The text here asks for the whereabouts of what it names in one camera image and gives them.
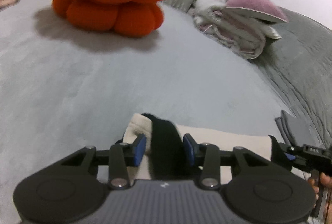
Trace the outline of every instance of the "bed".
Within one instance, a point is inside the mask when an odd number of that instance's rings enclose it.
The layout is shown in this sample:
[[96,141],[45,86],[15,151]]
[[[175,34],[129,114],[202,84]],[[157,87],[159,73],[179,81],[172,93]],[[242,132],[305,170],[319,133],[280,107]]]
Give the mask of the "bed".
[[282,141],[274,118],[292,111],[264,63],[204,36],[189,15],[162,4],[162,27],[130,39],[76,29],[50,4],[0,12],[0,223],[20,220],[19,181],[86,145],[107,149],[134,113]]
[[267,40],[253,61],[293,114],[310,129],[310,144],[332,145],[332,31],[301,14],[283,10],[287,24],[274,28],[283,36]]

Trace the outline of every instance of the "logo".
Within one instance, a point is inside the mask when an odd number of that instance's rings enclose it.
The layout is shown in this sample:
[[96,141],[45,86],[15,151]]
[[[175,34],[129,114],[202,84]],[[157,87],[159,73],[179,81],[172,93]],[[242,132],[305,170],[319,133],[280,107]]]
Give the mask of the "logo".
[[162,188],[164,188],[164,189],[165,189],[165,188],[167,188],[167,187],[169,186],[169,184],[168,184],[168,183],[166,183],[166,182],[164,182],[164,183],[163,183],[163,184],[161,184],[160,186],[161,186]]

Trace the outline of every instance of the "hand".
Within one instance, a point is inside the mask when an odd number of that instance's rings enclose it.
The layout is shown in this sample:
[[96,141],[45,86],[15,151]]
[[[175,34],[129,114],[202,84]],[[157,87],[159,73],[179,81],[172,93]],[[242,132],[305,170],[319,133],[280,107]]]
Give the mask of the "hand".
[[[319,181],[320,183],[327,187],[327,188],[331,188],[332,187],[332,178],[330,176],[327,176],[324,173],[321,173],[319,176]],[[308,180],[308,183],[310,185],[312,185],[315,193],[316,193],[316,200],[318,200],[318,193],[319,193],[319,188],[317,186],[314,186],[315,184],[315,180],[310,178]],[[330,204],[331,201],[327,201],[326,205],[325,205],[325,210],[324,210],[324,218],[325,218],[325,224],[332,224],[332,205]]]

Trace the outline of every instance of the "screw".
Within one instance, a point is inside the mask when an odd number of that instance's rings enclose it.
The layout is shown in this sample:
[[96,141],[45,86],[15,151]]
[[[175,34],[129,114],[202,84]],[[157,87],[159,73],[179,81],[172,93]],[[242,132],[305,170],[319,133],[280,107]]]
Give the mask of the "screw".
[[213,188],[214,186],[217,186],[218,185],[218,181],[214,178],[204,178],[202,181],[201,181],[202,185],[203,186],[206,186],[208,188]]
[[128,181],[124,178],[114,178],[111,181],[111,185],[116,187],[116,188],[123,188],[128,184]]

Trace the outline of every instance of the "pink pillow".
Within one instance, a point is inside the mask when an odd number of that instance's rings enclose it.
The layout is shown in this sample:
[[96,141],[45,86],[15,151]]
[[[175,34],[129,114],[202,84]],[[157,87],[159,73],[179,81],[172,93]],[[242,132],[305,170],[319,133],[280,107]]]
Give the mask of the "pink pillow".
[[227,9],[233,12],[276,23],[286,23],[283,11],[270,0],[226,0]]

